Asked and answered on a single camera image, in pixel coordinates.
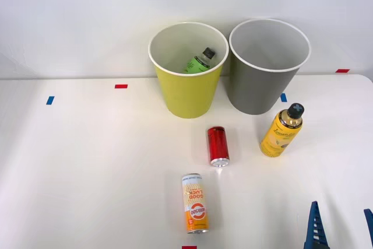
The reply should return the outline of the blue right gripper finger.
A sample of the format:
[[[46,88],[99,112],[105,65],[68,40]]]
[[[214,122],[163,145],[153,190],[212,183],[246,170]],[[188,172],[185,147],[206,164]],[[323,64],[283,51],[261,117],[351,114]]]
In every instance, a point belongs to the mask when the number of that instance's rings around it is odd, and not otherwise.
[[[371,243],[373,244],[373,213],[370,209],[364,209],[364,215],[367,221]]]
[[[304,249],[330,249],[323,228],[318,202],[311,204]]]

